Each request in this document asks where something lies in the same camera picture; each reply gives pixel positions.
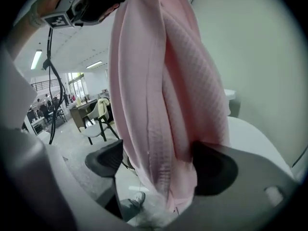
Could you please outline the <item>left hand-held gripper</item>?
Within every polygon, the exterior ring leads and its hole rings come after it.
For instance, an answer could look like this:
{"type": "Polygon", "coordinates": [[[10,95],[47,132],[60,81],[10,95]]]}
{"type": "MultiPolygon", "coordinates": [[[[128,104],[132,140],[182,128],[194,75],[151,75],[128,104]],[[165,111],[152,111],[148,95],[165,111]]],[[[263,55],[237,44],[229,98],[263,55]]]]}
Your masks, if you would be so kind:
{"type": "Polygon", "coordinates": [[[90,0],[59,0],[55,10],[42,17],[52,29],[98,24],[119,7],[119,3],[89,5],[90,0]]]}

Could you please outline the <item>person's grey jeans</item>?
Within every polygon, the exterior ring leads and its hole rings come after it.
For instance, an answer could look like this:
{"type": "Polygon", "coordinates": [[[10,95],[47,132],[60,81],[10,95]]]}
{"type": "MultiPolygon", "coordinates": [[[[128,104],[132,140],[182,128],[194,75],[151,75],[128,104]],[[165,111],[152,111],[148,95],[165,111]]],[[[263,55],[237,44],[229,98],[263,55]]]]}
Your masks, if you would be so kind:
{"type": "Polygon", "coordinates": [[[132,218],[137,216],[141,207],[144,203],[144,199],[124,199],[120,201],[122,217],[125,222],[130,221],[132,218]]]}

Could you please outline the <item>pink waffle-textured towel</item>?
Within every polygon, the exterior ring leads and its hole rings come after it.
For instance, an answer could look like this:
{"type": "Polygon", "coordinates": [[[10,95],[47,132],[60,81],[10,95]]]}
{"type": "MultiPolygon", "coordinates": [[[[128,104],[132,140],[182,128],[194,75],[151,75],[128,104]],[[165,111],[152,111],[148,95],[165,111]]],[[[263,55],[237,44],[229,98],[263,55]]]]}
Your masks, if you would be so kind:
{"type": "Polygon", "coordinates": [[[197,185],[192,143],[230,143],[229,104],[189,0],[122,3],[108,74],[113,117],[130,163],[163,206],[182,212],[197,185]]]}

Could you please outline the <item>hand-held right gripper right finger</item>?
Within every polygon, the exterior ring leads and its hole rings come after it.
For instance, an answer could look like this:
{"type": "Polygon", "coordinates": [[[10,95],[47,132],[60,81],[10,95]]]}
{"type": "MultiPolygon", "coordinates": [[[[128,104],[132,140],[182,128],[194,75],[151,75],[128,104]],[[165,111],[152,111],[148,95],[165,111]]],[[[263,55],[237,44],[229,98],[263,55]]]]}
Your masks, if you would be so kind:
{"type": "Polygon", "coordinates": [[[291,200],[298,183],[275,163],[228,146],[191,146],[193,200],[168,231],[261,231],[291,200]]]}

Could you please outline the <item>pale wristband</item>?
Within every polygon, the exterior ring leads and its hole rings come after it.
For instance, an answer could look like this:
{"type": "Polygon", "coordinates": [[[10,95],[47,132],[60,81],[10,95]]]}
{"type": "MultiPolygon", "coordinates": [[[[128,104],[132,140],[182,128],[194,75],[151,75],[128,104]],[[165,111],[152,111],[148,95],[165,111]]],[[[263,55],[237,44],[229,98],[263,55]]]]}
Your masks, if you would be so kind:
{"type": "Polygon", "coordinates": [[[29,24],[35,28],[42,28],[46,25],[46,22],[38,14],[38,4],[40,0],[36,0],[28,11],[29,24]]]}

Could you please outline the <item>grey chair with black legs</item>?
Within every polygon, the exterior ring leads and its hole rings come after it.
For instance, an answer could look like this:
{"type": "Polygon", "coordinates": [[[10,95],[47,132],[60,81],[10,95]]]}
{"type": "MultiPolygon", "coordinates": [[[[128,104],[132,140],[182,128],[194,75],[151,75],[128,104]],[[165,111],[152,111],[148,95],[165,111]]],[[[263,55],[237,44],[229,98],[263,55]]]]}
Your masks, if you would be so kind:
{"type": "Polygon", "coordinates": [[[96,138],[99,136],[103,137],[104,141],[107,141],[105,131],[109,129],[113,135],[119,139],[118,134],[111,126],[111,123],[114,121],[113,113],[111,109],[111,102],[110,105],[107,106],[108,113],[103,116],[99,116],[98,113],[98,102],[96,103],[94,109],[83,117],[83,123],[85,125],[85,129],[81,132],[84,136],[86,136],[90,142],[90,145],[93,145],[92,138],[96,138]]]}

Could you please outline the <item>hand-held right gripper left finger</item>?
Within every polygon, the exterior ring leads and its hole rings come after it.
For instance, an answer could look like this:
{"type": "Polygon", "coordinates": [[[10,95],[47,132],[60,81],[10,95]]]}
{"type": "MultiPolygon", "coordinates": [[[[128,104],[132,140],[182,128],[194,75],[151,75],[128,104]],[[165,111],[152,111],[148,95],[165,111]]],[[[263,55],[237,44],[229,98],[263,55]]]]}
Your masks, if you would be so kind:
{"type": "Polygon", "coordinates": [[[0,128],[0,231],[135,231],[121,217],[114,156],[91,157],[105,183],[92,199],[57,148],[18,129],[0,128]]]}

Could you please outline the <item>person's left shoe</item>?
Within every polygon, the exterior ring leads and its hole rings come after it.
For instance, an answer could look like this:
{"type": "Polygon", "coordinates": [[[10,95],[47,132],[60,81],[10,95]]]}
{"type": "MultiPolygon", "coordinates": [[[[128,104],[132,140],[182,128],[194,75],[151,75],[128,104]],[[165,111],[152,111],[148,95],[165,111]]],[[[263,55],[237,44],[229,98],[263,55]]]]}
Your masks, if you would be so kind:
{"type": "Polygon", "coordinates": [[[136,207],[141,208],[144,201],[145,201],[145,193],[144,192],[137,192],[132,199],[130,199],[130,202],[136,207]]]}

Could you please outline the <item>yellow towel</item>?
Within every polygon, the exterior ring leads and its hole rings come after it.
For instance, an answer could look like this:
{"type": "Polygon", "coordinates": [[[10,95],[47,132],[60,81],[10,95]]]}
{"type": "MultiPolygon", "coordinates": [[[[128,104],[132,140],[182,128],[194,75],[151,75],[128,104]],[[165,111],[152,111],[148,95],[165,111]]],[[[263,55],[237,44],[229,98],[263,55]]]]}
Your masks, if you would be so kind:
{"type": "Polygon", "coordinates": [[[107,106],[110,105],[110,102],[107,98],[100,98],[98,100],[98,113],[99,113],[99,116],[103,116],[105,115],[106,113],[108,113],[108,109],[107,109],[107,106]]]}

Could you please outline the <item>dark wooden desk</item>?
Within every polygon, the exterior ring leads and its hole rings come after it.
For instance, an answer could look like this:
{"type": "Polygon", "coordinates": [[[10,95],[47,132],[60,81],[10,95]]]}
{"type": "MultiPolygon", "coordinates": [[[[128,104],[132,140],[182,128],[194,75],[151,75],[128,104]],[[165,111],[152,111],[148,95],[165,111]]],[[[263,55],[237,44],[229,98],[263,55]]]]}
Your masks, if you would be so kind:
{"type": "Polygon", "coordinates": [[[80,128],[85,128],[82,118],[94,109],[96,103],[97,100],[95,99],[83,102],[80,106],[77,106],[77,103],[68,105],[71,117],[79,132],[81,132],[80,128]]]}

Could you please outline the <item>person's left forearm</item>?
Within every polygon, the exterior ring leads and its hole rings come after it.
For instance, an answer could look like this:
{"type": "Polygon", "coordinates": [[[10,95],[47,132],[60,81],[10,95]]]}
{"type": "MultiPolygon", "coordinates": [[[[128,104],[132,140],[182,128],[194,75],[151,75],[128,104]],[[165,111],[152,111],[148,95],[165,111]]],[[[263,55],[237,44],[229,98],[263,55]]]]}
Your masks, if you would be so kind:
{"type": "MultiPolygon", "coordinates": [[[[59,0],[40,0],[38,14],[41,18],[53,12],[58,2],[59,0]]],[[[16,59],[23,46],[38,29],[29,24],[28,12],[17,22],[5,40],[5,47],[12,60],[16,59]]]]}

